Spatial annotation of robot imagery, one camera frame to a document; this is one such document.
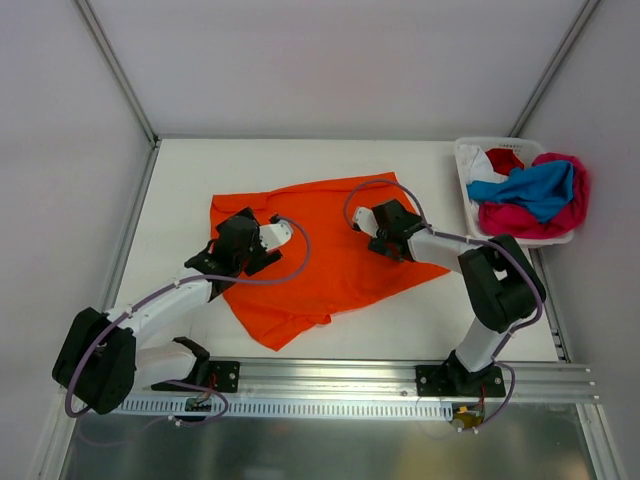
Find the orange t shirt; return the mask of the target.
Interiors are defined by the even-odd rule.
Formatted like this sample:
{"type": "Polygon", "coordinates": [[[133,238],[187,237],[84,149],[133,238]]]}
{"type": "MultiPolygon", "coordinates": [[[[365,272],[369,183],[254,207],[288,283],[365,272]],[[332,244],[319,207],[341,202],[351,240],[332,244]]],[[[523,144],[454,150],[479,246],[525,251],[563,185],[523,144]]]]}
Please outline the orange t shirt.
{"type": "Polygon", "coordinates": [[[358,206],[397,199],[413,207],[392,172],[292,185],[269,192],[216,194],[210,223],[249,207],[261,223],[276,214],[301,224],[282,259],[256,274],[269,285],[239,284],[223,297],[248,334],[278,351],[303,332],[331,322],[333,315],[367,307],[447,274],[447,269],[396,262],[368,248],[369,238],[345,218],[358,206]]]}

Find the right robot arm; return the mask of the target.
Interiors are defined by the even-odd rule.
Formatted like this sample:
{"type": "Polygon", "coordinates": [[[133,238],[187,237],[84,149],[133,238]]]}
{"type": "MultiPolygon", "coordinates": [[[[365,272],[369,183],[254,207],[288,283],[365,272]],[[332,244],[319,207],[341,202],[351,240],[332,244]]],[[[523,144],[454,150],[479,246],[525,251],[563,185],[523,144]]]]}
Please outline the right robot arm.
{"type": "Polygon", "coordinates": [[[460,274],[474,319],[464,339],[439,365],[415,367],[420,397],[507,396],[496,357],[519,326],[540,318],[546,291],[518,242],[441,232],[391,200],[353,214],[370,237],[368,248],[396,261],[433,264],[460,274]]]}

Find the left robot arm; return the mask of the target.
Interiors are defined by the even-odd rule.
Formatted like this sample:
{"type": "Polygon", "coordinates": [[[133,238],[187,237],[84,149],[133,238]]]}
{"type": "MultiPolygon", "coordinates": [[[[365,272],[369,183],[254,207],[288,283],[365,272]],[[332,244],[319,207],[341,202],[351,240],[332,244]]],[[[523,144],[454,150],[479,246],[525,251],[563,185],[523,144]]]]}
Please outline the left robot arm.
{"type": "Polygon", "coordinates": [[[245,208],[218,224],[213,239],[155,292],[107,311],[80,311],[52,369],[53,379],[66,390],[66,414],[107,414],[131,391],[166,381],[177,380],[188,390],[203,387],[209,377],[206,349],[185,338],[161,347],[147,342],[235,284],[249,283],[281,259],[280,249],[292,237],[288,221],[274,216],[261,223],[245,208]]]}

